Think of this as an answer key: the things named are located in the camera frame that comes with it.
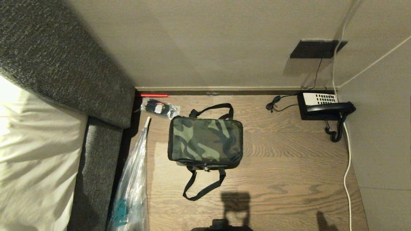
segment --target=plastic bag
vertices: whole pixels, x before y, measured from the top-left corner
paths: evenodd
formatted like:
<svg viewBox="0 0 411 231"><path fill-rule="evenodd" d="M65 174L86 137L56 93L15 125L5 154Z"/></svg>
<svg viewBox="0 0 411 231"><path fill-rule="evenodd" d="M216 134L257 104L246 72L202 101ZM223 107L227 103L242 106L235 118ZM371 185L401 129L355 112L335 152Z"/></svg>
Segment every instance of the plastic bag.
<svg viewBox="0 0 411 231"><path fill-rule="evenodd" d="M148 231L145 156L149 121L150 117L124 165L107 231Z"/></svg>
<svg viewBox="0 0 411 231"><path fill-rule="evenodd" d="M180 106L163 103L148 97L143 98L141 110L169 118L170 120L180 114Z"/></svg>

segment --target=wall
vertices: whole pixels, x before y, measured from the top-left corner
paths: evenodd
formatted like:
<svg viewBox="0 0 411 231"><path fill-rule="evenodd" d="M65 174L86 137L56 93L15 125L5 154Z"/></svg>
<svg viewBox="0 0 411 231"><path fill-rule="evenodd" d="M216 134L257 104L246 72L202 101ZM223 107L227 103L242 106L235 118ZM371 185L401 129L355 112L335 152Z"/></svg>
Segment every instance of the wall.
<svg viewBox="0 0 411 231"><path fill-rule="evenodd" d="M291 60L290 53L300 39L338 38L348 9L361 2L66 1L134 85L146 90L312 85L319 60ZM411 30L409 12L409 1L361 2L346 30L337 84L402 41ZM317 86L331 86L330 64L321 64Z"/></svg>
<svg viewBox="0 0 411 231"><path fill-rule="evenodd" d="M411 40L345 84L353 166L370 231L411 230Z"/></svg>

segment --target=bag handle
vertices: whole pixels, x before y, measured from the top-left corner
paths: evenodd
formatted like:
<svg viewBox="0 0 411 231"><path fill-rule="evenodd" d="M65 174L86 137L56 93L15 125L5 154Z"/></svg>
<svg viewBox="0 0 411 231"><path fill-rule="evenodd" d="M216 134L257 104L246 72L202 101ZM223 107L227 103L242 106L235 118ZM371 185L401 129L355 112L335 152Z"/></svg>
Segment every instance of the bag handle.
<svg viewBox="0 0 411 231"><path fill-rule="evenodd" d="M203 197L204 195L206 195L207 193L209 193L210 191L212 191L213 189L216 189L218 187L221 186L221 183L223 183L224 178L226 177L226 172L224 170L223 167L219 167L218 171L220 172L220 180L216 181L212 184L210 184L209 186L205 187L203 190L201 190L199 193L197 193L196 196L193 197L187 197L187 190L193 185L194 181L196 180L196 175L197 172L196 170L193 170L192 167L187 166L187 169L193 174L190 178L190 180L188 181L187 185L185 186L184 192L182 194L183 197L185 197L187 200L190 201L196 201L198 199L200 199L201 197Z"/></svg>
<svg viewBox="0 0 411 231"><path fill-rule="evenodd" d="M220 118L218 118L219 120L225 120L225 119L232 120L233 119L234 109L233 109L233 106L229 103L217 104L217 105L208 107L200 112L193 109L190 113L190 117L197 118L197 116L201 115L203 112L211 110L211 109L217 109L217 108L229 108L230 109L230 111L227 114L220 116Z"/></svg>

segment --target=gray fabric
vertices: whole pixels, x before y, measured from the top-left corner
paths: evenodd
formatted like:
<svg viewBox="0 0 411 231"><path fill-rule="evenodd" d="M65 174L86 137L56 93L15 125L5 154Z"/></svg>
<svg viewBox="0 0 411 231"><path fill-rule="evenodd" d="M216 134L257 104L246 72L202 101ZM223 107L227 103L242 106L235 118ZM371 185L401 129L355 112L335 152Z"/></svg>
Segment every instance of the gray fabric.
<svg viewBox="0 0 411 231"><path fill-rule="evenodd" d="M103 231L122 129L89 117L68 231Z"/></svg>
<svg viewBox="0 0 411 231"><path fill-rule="evenodd" d="M0 0L0 73L54 103L121 128L134 87L60 0Z"/></svg>

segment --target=telephone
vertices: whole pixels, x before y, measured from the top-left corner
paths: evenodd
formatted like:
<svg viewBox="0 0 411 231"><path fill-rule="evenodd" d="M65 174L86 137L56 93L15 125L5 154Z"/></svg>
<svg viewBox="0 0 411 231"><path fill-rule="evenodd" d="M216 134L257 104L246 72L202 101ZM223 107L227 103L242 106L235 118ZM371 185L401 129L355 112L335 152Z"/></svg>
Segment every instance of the telephone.
<svg viewBox="0 0 411 231"><path fill-rule="evenodd" d="M351 102L338 103L333 94L300 92L297 100L302 120L338 121L337 132L330 131L328 125L325 128L332 142L338 142L341 139L345 119L356 110Z"/></svg>

